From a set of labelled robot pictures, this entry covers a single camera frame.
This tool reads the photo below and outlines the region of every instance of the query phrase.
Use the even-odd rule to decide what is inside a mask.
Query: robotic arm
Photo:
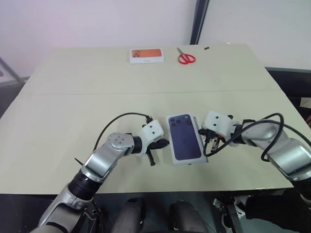
[[[224,142],[237,136],[229,145],[247,144],[266,150],[273,142],[279,130],[279,124],[254,124],[254,120],[244,120],[243,124],[233,120],[232,116],[225,116],[210,111],[202,127],[207,136],[207,142],[216,137],[212,145],[212,153],[217,152],[219,141]],[[276,143],[268,150],[269,161],[289,180],[301,194],[302,199],[311,206],[311,151],[296,139],[289,138],[281,132]]]
[[[138,156],[146,154],[149,146],[163,135],[164,131],[157,120],[145,125],[138,136],[110,134],[107,141],[91,154],[73,180],[47,208],[39,221],[39,227],[32,232],[71,232],[118,160],[132,153]]]

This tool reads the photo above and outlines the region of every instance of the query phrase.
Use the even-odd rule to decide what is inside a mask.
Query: white wall
[[[227,42],[266,67],[311,69],[311,0],[210,0],[199,44]]]
[[[189,44],[195,0],[0,0],[0,57],[30,76],[52,47]]]

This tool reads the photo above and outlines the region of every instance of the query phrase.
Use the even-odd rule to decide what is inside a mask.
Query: purple phone image
[[[169,126],[175,158],[177,160],[200,158],[201,150],[191,117],[188,114],[173,116],[169,118]]]

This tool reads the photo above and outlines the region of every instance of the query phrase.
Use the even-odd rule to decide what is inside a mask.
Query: black cable
[[[146,114],[142,114],[142,113],[124,113],[124,114],[121,114],[121,115],[117,116],[117,117],[114,118],[111,122],[109,122],[109,123],[105,126],[105,128],[101,131],[101,133],[99,134],[99,136],[98,136],[98,138],[97,138],[97,141],[96,141],[96,143],[95,143],[95,146],[94,146],[93,151],[96,150],[96,148],[97,148],[97,146],[98,146],[98,144],[99,144],[99,141],[100,141],[100,139],[101,139],[103,133],[106,131],[106,129],[107,129],[113,122],[115,122],[117,119],[119,119],[120,117],[126,116],[126,115],[138,115],[138,116],[143,116],[143,117],[146,117],[146,118],[147,118],[147,121],[151,119],[150,116],[148,116],[148,115],[146,115]]]
[[[75,161],[78,162],[78,164],[80,164],[81,166],[83,166],[83,163],[82,163],[80,160],[78,160],[77,158],[74,158],[74,159],[75,159]]]
[[[256,121],[248,126],[246,126],[245,128],[241,129],[239,132],[237,132],[233,137],[231,137],[228,141],[226,141],[224,144],[222,144],[221,147],[219,147],[217,150],[206,154],[206,150],[203,151],[204,155],[206,157],[210,157],[216,153],[218,153],[219,151],[221,151],[223,148],[225,148],[226,146],[228,146],[231,142],[233,142],[236,138],[238,138],[243,132],[245,132],[246,130],[248,130],[249,128],[258,125],[258,124],[263,124],[263,123],[273,123],[273,124],[277,124],[280,125],[280,122],[274,121],[274,120],[261,120],[261,121]],[[296,133],[298,136],[300,136],[310,147],[311,147],[311,141],[308,140],[301,132],[299,132],[298,130],[294,129],[293,127],[284,124],[284,127],[290,129],[291,131],[293,131],[294,133]]]
[[[278,139],[280,138],[282,132],[283,132],[283,128],[284,128],[284,117],[282,114],[280,113],[273,113],[271,115],[266,116],[263,119],[268,119],[274,116],[279,116],[280,117],[280,125],[277,131],[277,134],[275,136],[275,138],[273,139],[273,141],[268,145],[268,147],[263,151],[263,153],[261,154],[261,160],[265,161],[265,162],[269,162],[269,159],[265,159],[264,157],[266,156],[266,154],[268,153],[268,151],[275,145],[275,143],[278,141]]]

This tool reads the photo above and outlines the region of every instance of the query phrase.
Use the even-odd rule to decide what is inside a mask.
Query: orange phone box
[[[164,62],[162,49],[135,49],[130,50],[130,63]]]

